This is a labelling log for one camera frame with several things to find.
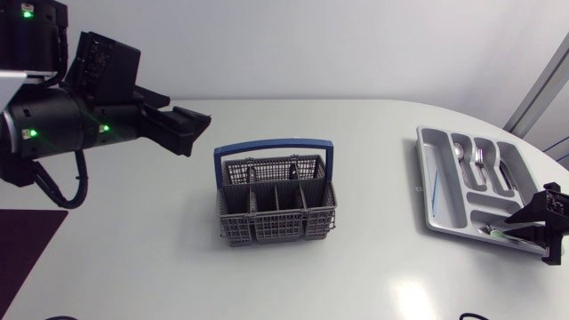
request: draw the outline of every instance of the mesh grid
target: mesh grid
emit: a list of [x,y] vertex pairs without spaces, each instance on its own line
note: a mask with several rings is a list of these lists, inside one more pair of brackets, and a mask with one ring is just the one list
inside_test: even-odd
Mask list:
[[325,176],[325,165],[320,156],[288,156],[264,159],[232,160],[223,163],[223,184],[248,183],[249,168],[253,167],[256,182],[282,181],[291,178],[291,166],[296,165],[300,180]]
[[278,213],[253,218],[255,235],[260,243],[265,239],[301,236],[302,214]]
[[251,242],[249,220],[246,217],[221,219],[221,235],[231,241],[232,244],[248,244]]

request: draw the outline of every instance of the gray plastic basket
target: gray plastic basket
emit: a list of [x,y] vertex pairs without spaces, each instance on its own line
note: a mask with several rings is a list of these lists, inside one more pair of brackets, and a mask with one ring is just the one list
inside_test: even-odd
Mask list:
[[[220,159],[264,148],[324,148],[320,156]],[[335,228],[333,144],[328,140],[259,140],[216,148],[221,236],[231,246],[324,239]]]

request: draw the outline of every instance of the metal cutlery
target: metal cutlery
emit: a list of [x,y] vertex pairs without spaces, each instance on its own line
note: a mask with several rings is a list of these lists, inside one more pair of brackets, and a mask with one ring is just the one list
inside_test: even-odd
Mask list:
[[474,161],[480,171],[480,176],[482,177],[482,181],[486,185],[486,176],[484,175],[484,150],[477,147],[477,152],[474,155]]

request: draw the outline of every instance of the cutlery tray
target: cutlery tray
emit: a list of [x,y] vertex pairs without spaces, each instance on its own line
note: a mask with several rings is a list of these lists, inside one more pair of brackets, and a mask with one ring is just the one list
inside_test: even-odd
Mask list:
[[[540,225],[504,222],[539,191],[514,144],[423,126],[417,128],[417,137],[425,217],[430,229],[546,254],[539,245],[480,231],[486,225],[500,231]],[[455,143],[464,150],[460,161],[454,151]],[[477,164],[477,148],[483,150],[483,165]]]

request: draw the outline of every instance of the white table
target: white table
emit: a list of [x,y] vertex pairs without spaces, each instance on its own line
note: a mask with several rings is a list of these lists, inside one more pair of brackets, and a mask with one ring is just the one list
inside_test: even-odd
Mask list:
[[[89,196],[6,319],[567,318],[568,257],[550,267],[539,255],[430,231],[415,190],[415,128],[423,124],[513,141],[540,184],[556,181],[569,192],[569,173],[529,144],[475,118],[403,101],[177,105],[212,115],[192,157],[148,140],[86,151]],[[287,137],[333,141],[337,228],[324,241],[230,248],[219,237],[213,149]],[[73,161],[43,161],[68,195]],[[55,207],[37,187],[6,183],[0,200],[4,208]]]

